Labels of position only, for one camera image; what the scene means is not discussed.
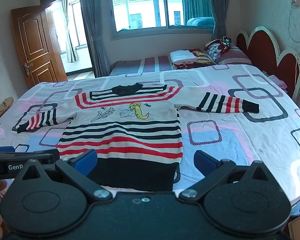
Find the cartoon drawing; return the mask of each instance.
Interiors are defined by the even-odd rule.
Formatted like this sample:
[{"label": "cartoon drawing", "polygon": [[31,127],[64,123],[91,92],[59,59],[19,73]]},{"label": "cartoon drawing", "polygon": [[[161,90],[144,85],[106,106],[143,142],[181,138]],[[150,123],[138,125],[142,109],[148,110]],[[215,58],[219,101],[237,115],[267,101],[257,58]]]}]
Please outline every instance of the cartoon drawing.
[{"label": "cartoon drawing", "polygon": [[134,110],[136,117],[138,117],[139,119],[142,119],[142,120],[147,119],[149,117],[149,113],[146,115],[143,115],[141,112],[140,106],[141,106],[141,103],[132,103],[129,105],[130,109]]},{"label": "cartoon drawing", "polygon": [[107,110],[107,111],[105,111],[105,112],[103,112],[103,113],[100,112],[100,111],[98,111],[98,115],[97,115],[95,118],[93,118],[93,119],[91,120],[91,122],[94,122],[94,121],[96,121],[96,120],[98,120],[98,119],[101,119],[101,118],[106,118],[108,115],[113,114],[113,112],[114,112],[113,107],[110,107],[109,110]]},{"label": "cartoon drawing", "polygon": [[131,110],[130,108],[128,108],[128,109],[119,108],[119,110],[120,110],[120,117],[127,117],[127,116],[135,116],[136,115],[134,113],[134,110]]}]

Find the curtain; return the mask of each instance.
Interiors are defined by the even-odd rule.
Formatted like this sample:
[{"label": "curtain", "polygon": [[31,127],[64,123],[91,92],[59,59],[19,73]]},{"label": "curtain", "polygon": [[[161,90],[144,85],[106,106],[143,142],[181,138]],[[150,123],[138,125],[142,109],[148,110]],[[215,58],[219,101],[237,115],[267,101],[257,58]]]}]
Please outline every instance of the curtain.
[{"label": "curtain", "polygon": [[214,18],[214,29],[212,40],[221,39],[226,36],[226,15],[229,0],[210,0]]},{"label": "curtain", "polygon": [[182,0],[182,7],[185,25],[191,18],[212,16],[209,0]]},{"label": "curtain", "polygon": [[82,16],[92,36],[93,61],[97,77],[108,75],[109,63],[102,41],[101,0],[80,0]]},{"label": "curtain", "polygon": [[69,12],[68,12],[68,0],[62,0],[59,2],[59,10],[61,17],[63,18],[63,23],[66,28],[66,53],[68,62],[76,62],[79,60],[75,47],[72,43],[70,33],[69,33]]}]

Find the sweater sleeve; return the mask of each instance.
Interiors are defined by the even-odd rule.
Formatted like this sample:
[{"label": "sweater sleeve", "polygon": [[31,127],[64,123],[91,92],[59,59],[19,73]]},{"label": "sweater sleeve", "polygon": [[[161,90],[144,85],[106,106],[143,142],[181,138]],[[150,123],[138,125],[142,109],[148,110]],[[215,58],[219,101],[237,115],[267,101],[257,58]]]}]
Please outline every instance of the sweater sleeve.
[{"label": "sweater sleeve", "polygon": [[75,98],[72,98],[67,103],[57,106],[57,108],[40,112],[28,119],[27,122],[20,124],[17,127],[17,133],[26,130],[35,130],[43,126],[52,126],[62,123],[69,118],[75,118],[77,111],[80,108],[77,106]]},{"label": "sweater sleeve", "polygon": [[169,99],[176,108],[186,106],[215,113],[259,113],[259,105],[241,98],[206,92],[201,87],[183,87]]}]

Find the folded white towel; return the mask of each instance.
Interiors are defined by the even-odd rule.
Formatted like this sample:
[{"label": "folded white towel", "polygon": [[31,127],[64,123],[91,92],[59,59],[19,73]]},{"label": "folded white towel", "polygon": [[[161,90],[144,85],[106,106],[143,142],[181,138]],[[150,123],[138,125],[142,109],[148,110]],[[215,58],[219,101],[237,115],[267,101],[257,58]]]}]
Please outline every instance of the folded white towel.
[{"label": "folded white towel", "polygon": [[177,50],[170,53],[171,61],[174,64],[185,64],[188,62],[197,62],[197,57],[189,50]]}]

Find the doorway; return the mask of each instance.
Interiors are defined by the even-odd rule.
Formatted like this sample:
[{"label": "doorway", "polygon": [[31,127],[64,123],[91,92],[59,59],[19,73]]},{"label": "doorway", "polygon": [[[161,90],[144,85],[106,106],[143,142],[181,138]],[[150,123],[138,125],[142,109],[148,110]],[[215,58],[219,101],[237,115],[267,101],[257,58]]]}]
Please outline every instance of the doorway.
[{"label": "doorway", "polygon": [[94,78],[80,0],[58,0],[48,10],[68,80]]}]

